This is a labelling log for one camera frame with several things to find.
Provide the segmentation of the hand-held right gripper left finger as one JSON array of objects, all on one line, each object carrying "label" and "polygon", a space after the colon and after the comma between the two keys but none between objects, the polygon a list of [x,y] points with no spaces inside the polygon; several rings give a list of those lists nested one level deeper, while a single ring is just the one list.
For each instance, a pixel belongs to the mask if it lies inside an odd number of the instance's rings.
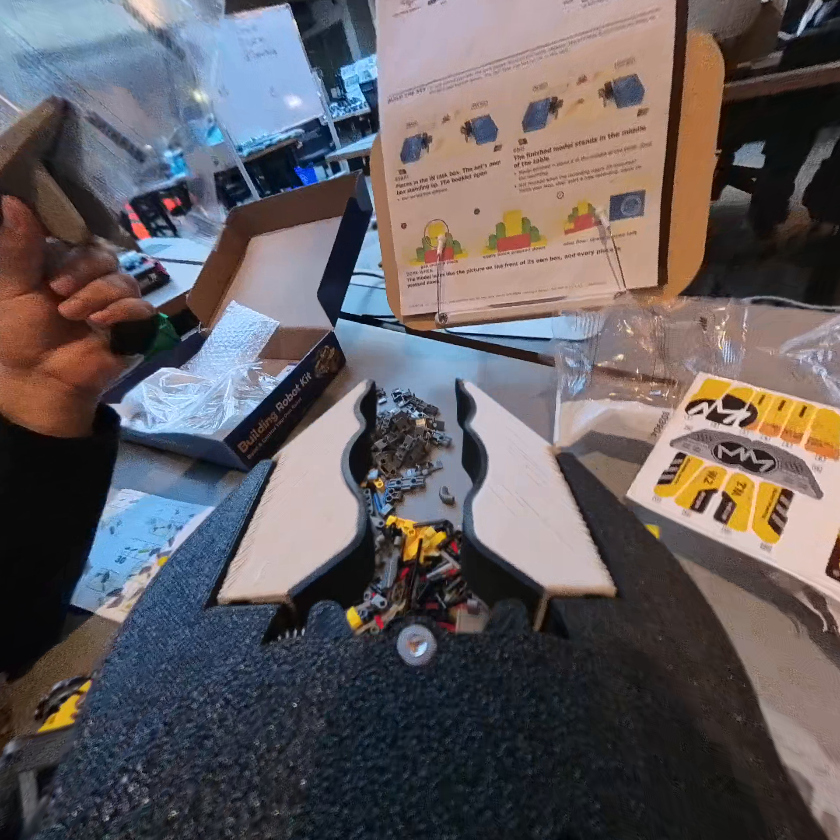
[{"label": "hand-held right gripper left finger", "polygon": [[355,445],[366,450],[375,405],[375,382],[363,380],[271,460],[219,604],[301,605],[361,546],[370,520],[350,457]]}]

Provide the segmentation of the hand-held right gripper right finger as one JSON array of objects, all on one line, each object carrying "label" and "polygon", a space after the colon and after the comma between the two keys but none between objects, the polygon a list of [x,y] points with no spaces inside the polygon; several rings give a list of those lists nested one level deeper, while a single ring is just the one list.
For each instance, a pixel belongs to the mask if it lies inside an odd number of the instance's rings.
[{"label": "hand-held right gripper right finger", "polygon": [[456,380],[463,505],[459,563],[489,608],[524,607],[545,628],[552,602],[607,598],[616,584],[552,446],[476,384]]}]

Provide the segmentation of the printed clear plastic bag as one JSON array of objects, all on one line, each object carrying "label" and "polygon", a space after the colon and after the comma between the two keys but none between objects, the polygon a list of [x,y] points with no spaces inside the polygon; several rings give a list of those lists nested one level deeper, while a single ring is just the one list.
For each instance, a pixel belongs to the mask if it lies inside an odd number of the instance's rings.
[{"label": "printed clear plastic bag", "polygon": [[224,2],[2,1],[2,99],[26,112],[68,100],[83,131],[84,173],[118,213],[183,182],[184,236],[215,239],[215,125],[209,83]]}]

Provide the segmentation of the heap of small grey connectors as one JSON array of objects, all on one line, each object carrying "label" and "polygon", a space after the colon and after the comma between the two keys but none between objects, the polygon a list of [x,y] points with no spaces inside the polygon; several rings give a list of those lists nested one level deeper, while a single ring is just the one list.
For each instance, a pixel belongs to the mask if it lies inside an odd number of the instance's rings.
[{"label": "heap of small grey connectors", "polygon": [[360,488],[372,517],[386,520],[443,469],[440,454],[453,439],[439,408],[407,388],[388,392],[376,386],[374,407],[369,466]]}]

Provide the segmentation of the dark blue cardboard kit box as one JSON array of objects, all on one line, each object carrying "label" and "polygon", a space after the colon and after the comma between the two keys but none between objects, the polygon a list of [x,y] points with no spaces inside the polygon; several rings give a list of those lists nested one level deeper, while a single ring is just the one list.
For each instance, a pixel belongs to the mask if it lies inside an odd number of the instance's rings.
[{"label": "dark blue cardboard kit box", "polygon": [[345,366],[335,329],[372,215],[361,174],[232,211],[187,298],[197,328],[172,350],[143,362],[106,400],[114,409],[148,376],[162,368],[180,369],[201,349],[231,301],[279,322],[257,361],[281,382],[221,438],[141,434],[120,422],[122,439],[243,471],[273,456]]}]

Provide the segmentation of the person's left forearm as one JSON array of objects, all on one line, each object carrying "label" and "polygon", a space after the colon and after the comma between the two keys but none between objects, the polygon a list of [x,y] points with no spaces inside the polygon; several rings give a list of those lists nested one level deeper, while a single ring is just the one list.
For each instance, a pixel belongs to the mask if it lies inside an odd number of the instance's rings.
[{"label": "person's left forearm", "polygon": [[21,676],[60,636],[111,485],[120,422],[51,437],[2,418],[1,673]]}]

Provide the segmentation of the person's left hand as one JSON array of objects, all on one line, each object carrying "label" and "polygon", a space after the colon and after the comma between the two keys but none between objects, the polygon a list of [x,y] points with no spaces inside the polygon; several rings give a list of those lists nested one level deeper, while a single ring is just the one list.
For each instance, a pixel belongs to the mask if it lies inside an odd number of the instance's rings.
[{"label": "person's left hand", "polygon": [[49,240],[34,212],[2,198],[1,414],[37,434],[90,436],[102,394],[127,361],[110,329],[155,309],[116,256],[93,241]]}]

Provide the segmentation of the orange black crate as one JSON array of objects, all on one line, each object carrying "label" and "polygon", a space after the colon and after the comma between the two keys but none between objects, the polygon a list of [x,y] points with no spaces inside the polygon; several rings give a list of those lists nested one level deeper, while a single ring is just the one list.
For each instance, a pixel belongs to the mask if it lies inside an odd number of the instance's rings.
[{"label": "orange black crate", "polygon": [[122,205],[122,225],[134,240],[148,238],[180,238],[178,219],[183,219],[193,203],[186,184],[165,183],[158,188],[135,196]]}]

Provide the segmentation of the pile of mixed toy bricks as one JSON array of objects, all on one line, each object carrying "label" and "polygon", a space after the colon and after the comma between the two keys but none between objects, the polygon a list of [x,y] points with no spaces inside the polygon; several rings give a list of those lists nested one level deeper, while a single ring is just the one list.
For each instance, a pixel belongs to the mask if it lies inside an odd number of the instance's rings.
[{"label": "pile of mixed toy bricks", "polygon": [[383,634],[424,620],[451,634],[480,634],[489,608],[466,582],[462,533],[449,520],[390,515],[374,529],[374,574],[361,600],[346,609],[354,636]]}]

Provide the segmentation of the bundle of empty plastic bags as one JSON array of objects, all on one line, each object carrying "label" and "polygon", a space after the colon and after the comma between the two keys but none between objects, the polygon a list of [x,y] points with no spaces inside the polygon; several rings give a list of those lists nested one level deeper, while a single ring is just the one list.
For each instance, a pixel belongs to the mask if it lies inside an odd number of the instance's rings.
[{"label": "bundle of empty plastic bags", "polygon": [[221,438],[280,384],[258,361],[209,375],[162,368],[114,404],[124,427],[141,434]]}]

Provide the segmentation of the building manual booklet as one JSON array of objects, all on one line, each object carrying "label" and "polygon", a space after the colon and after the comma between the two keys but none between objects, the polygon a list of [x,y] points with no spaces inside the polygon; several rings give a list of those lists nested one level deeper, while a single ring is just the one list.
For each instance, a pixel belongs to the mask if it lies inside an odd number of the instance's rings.
[{"label": "building manual booklet", "polygon": [[122,623],[173,553],[213,511],[212,506],[138,490],[111,491],[71,606]]}]

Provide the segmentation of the bubble wrap sheet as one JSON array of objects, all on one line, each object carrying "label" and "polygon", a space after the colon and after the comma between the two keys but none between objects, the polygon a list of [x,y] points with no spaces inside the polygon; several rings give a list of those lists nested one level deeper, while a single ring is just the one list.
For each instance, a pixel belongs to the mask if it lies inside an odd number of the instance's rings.
[{"label": "bubble wrap sheet", "polygon": [[189,375],[215,380],[258,360],[280,327],[274,318],[231,301],[203,346],[181,366]]}]

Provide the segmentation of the crumpled clear plastic bag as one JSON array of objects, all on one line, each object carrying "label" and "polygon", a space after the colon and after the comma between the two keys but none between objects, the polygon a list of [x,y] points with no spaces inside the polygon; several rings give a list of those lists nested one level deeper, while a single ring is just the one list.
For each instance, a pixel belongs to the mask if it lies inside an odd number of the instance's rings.
[{"label": "crumpled clear plastic bag", "polygon": [[839,401],[839,315],[782,343],[780,356],[800,375],[819,383],[835,403]]},{"label": "crumpled clear plastic bag", "polygon": [[555,419],[598,402],[672,409],[698,375],[736,379],[749,309],[714,298],[639,301],[562,311],[553,320]]}]

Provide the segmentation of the yellow sticker sheet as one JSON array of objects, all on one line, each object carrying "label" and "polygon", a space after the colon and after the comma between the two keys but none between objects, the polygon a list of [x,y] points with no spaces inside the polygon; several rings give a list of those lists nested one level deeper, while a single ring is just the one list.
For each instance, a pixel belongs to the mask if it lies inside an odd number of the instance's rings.
[{"label": "yellow sticker sheet", "polygon": [[698,374],[626,493],[838,603],[838,407]]}]

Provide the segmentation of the whiteboard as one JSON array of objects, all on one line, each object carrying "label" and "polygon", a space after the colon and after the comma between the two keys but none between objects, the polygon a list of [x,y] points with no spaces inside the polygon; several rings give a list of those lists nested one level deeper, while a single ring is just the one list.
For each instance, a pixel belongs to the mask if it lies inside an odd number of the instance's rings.
[{"label": "whiteboard", "polygon": [[223,16],[216,45],[213,112],[236,146],[324,117],[290,5]]}]

